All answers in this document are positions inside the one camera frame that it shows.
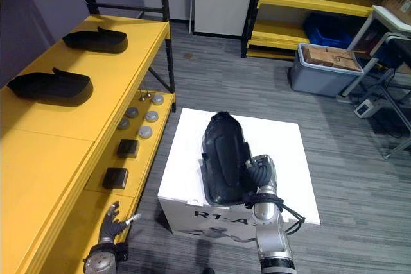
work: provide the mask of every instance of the yellow shelf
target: yellow shelf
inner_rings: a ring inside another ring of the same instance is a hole
[[[37,237],[48,227],[46,218],[58,212],[55,205],[91,146],[80,139],[2,130],[2,273],[18,272],[28,255],[47,255]],[[67,216],[68,212],[59,213],[62,221]],[[52,243],[56,236],[47,233],[44,239]]]
[[[260,57],[260,58],[271,58],[271,59],[283,59],[283,60],[294,60],[295,53],[290,54],[288,51],[262,51],[258,49],[247,49],[247,56],[249,57]]]
[[[97,244],[100,225],[109,205],[115,201],[120,202],[118,216],[120,220],[130,217],[136,211],[175,97],[174,94],[170,93],[150,93],[163,95],[164,103],[154,105],[149,99],[141,102],[139,101],[139,93],[134,96],[129,106],[137,107],[139,115],[129,119],[130,126],[126,130],[114,132],[85,189],[58,235],[40,271],[41,273],[83,273],[82,260],[87,256],[90,248]],[[159,119],[154,123],[148,123],[144,120],[144,116],[152,110],[159,114]],[[153,135],[149,139],[137,136],[138,129],[142,125],[148,125],[153,129]],[[117,147],[121,139],[138,140],[139,149],[136,158],[117,157]],[[108,167],[128,169],[125,189],[107,190],[101,186]],[[117,241],[124,241],[126,236],[127,231],[124,231],[117,238]]]
[[[273,21],[256,21],[250,45],[297,49],[298,43],[310,43],[304,30],[295,24]]]
[[[8,87],[0,91],[5,273],[40,271],[152,60],[170,37],[167,22],[104,15],[89,16],[75,30],[95,31],[97,26],[127,33],[127,50],[116,55],[81,51],[59,40],[21,73],[50,73],[57,67],[90,76],[94,90],[84,104],[46,105],[18,98]],[[29,142],[37,146],[28,147]],[[26,182],[35,187],[28,189]]]
[[[120,204],[117,218],[124,220],[130,217],[133,198],[82,191],[40,273],[83,274],[82,260],[89,254],[90,248],[97,244],[103,217],[115,201]],[[124,241],[126,234],[127,231],[124,231],[117,241]]]
[[[371,0],[259,0],[257,7],[261,4],[367,17],[375,3]]]
[[[144,102],[139,101],[139,93],[133,98],[130,107],[137,107],[139,115],[136,118],[129,119],[130,127],[126,130],[116,130],[109,144],[105,148],[100,160],[96,164],[85,189],[90,191],[98,191],[103,193],[112,193],[121,196],[139,197],[143,191],[146,177],[150,171],[150,167],[160,143],[164,127],[167,123],[168,115],[170,114],[171,105],[174,101],[174,94],[150,92],[154,94],[162,94],[164,103],[154,105],[147,99]],[[144,119],[148,111],[156,111],[159,119],[154,123],[149,123]],[[142,139],[137,135],[139,128],[142,125],[150,126],[153,130],[153,135],[149,139]],[[116,155],[117,148],[121,139],[137,139],[139,149],[136,158],[119,158]],[[123,167],[128,170],[128,178],[125,189],[107,190],[102,187],[106,169],[108,167]]]

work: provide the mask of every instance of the gray wall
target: gray wall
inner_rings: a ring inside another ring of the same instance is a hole
[[[143,0],[98,1],[143,5]],[[129,17],[137,14],[113,9],[100,12]],[[84,0],[1,0],[0,87],[88,14]]]

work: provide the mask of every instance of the blue plastic bin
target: blue plastic bin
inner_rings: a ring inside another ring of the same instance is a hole
[[[357,71],[326,67],[324,65],[309,64],[302,54],[304,46],[323,47],[313,44],[298,44],[298,52],[290,71],[291,88],[294,91],[303,91],[322,96],[335,97],[350,83],[363,74]]]
[[[303,27],[312,44],[346,49],[351,43],[351,37],[336,17],[311,13]]]

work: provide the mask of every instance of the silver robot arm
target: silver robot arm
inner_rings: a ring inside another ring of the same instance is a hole
[[[296,274],[287,239],[287,231],[293,227],[288,230],[283,228],[283,217],[278,206],[282,200],[276,196],[277,180],[272,159],[268,155],[259,155],[247,161],[246,167],[258,185],[251,205],[254,204],[253,218],[257,223],[256,242],[261,272]]]
[[[98,244],[90,249],[89,255],[83,260],[85,274],[116,274],[117,263],[128,259],[127,243],[114,244],[114,240],[133,221],[141,219],[141,214],[135,214],[125,221],[118,221],[118,207],[118,201],[113,203],[103,218]]]

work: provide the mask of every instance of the floor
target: floor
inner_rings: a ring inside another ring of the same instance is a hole
[[[299,274],[411,273],[411,156],[384,161],[399,141],[375,135],[353,106],[294,92],[291,62],[240,57],[234,39],[188,34],[172,25],[177,112],[171,114],[129,233],[130,258],[119,273],[260,273],[255,250],[174,236],[157,191],[183,107],[298,123],[321,226],[289,237]],[[153,68],[166,78],[165,51]],[[147,87],[161,89],[151,77]]]

